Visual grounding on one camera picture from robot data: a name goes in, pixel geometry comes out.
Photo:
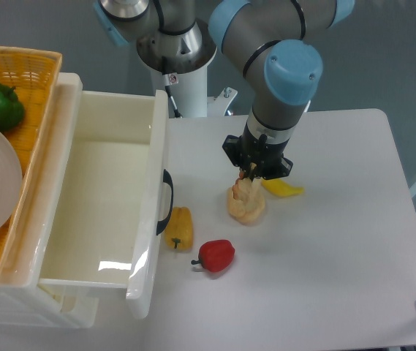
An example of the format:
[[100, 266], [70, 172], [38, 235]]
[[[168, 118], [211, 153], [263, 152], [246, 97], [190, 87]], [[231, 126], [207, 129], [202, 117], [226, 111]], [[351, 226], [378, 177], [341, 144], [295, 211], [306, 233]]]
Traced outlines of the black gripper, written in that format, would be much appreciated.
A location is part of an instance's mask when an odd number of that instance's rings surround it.
[[288, 139], [277, 143], [266, 132], [255, 132], [248, 124], [239, 137], [226, 136], [222, 148], [231, 163], [239, 168], [239, 179], [246, 177], [249, 165], [252, 166], [252, 181], [256, 178], [271, 180], [287, 177], [293, 167], [293, 162], [284, 157]]

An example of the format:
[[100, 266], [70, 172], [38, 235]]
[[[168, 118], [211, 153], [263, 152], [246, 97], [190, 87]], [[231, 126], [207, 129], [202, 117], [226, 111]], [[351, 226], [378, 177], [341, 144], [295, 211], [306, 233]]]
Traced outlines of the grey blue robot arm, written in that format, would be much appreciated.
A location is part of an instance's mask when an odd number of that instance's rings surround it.
[[193, 1], [96, 1], [94, 11], [116, 45], [135, 42], [154, 89], [176, 118], [207, 116], [207, 68], [230, 60], [255, 96], [243, 134], [222, 148], [244, 178], [288, 176], [284, 149], [308, 110], [323, 63], [306, 38], [347, 18], [353, 1], [222, 1], [208, 21]]

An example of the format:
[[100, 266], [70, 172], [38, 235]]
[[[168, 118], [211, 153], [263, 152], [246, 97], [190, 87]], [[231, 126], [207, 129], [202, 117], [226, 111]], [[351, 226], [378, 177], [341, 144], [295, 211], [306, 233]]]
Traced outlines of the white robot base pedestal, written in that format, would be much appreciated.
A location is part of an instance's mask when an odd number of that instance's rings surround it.
[[153, 90], [162, 90], [169, 99], [172, 118], [228, 116], [238, 91], [226, 86], [216, 96], [208, 95], [208, 66], [217, 47], [208, 24], [197, 19], [182, 34], [156, 31], [140, 38], [137, 54], [149, 70]]

